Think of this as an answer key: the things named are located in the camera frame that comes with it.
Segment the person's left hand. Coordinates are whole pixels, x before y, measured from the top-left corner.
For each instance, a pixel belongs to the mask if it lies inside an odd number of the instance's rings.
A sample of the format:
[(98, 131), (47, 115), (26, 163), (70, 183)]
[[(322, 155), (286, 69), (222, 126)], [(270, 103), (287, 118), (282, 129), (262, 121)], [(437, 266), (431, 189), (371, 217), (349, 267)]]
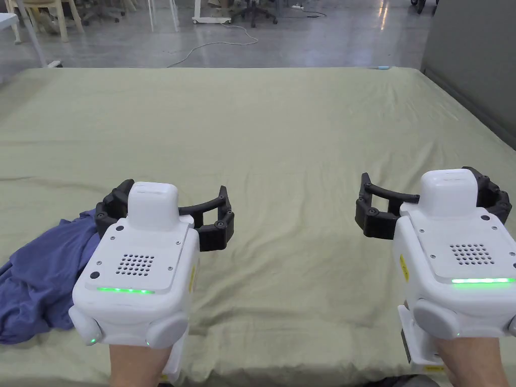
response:
[(158, 386), (172, 348), (110, 345), (110, 386)]

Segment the person's right hand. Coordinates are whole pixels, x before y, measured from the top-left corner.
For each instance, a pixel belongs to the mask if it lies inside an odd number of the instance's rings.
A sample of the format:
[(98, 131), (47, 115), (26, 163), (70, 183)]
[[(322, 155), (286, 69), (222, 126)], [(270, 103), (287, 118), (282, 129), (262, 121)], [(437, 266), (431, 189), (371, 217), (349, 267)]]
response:
[(453, 386), (509, 386), (498, 338), (434, 339)]

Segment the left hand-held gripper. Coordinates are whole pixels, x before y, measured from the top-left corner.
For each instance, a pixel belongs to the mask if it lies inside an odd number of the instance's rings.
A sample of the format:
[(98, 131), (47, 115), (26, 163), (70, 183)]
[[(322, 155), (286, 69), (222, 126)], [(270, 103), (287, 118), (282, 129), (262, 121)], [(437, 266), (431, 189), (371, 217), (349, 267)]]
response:
[[(217, 220), (205, 224), (212, 210)], [(114, 188), (96, 205), (104, 235), (72, 292), (69, 315), (85, 344), (171, 347), (163, 376), (177, 381), (200, 251), (226, 249), (234, 218), (223, 185), (213, 200), (179, 208), (171, 184), (127, 179)]]

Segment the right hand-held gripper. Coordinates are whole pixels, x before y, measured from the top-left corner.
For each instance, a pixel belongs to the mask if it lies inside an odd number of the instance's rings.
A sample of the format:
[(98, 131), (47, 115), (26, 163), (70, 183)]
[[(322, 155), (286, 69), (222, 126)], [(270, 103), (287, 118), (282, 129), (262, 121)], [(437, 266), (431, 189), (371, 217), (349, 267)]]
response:
[[(354, 220), (366, 237), (393, 240), (408, 362), (433, 373), (443, 371), (435, 338), (515, 334), (515, 241), (504, 226), (508, 193), (473, 167), (429, 171), (421, 188), (390, 191), (364, 172)], [(372, 206), (374, 196), (388, 201), (386, 212)]]

